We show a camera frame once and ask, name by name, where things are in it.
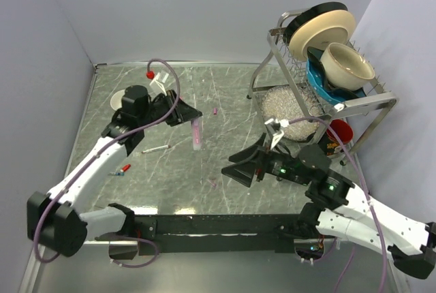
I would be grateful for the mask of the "pink highlighter pen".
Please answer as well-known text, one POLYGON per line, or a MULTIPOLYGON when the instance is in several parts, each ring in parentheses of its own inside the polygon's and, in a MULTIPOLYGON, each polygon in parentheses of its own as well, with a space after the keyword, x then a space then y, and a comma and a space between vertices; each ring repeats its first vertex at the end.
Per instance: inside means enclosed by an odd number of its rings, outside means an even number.
POLYGON ((191 122, 193 149, 199 151, 202 148, 202 118, 196 118, 191 122))

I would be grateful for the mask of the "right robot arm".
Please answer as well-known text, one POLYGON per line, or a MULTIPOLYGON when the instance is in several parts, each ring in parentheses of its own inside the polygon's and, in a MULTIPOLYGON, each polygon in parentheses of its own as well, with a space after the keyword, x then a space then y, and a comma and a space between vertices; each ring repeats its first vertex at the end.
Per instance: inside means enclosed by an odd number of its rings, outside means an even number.
POLYGON ((310 199, 300 212, 299 232, 335 236, 385 255, 401 272, 427 279, 435 269, 435 223, 409 218, 381 202, 331 169, 331 159, 316 145, 301 148, 297 156, 270 150, 265 135, 229 157, 221 173, 250 187, 265 174, 307 187, 310 199))

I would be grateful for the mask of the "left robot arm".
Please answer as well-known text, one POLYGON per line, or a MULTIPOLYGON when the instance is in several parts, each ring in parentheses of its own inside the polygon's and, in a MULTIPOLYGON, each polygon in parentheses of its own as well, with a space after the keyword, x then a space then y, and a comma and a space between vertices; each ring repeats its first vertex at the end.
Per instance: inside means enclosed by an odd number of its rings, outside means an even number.
POLYGON ((135 232, 134 212, 117 203, 96 212, 84 210, 87 199, 144 138, 146 128, 165 122, 174 127, 202 116, 170 89, 155 98, 146 87, 127 87, 121 106, 91 152, 48 193, 35 192, 27 201, 27 236, 34 245, 73 256, 85 241, 113 233, 125 240, 135 232))

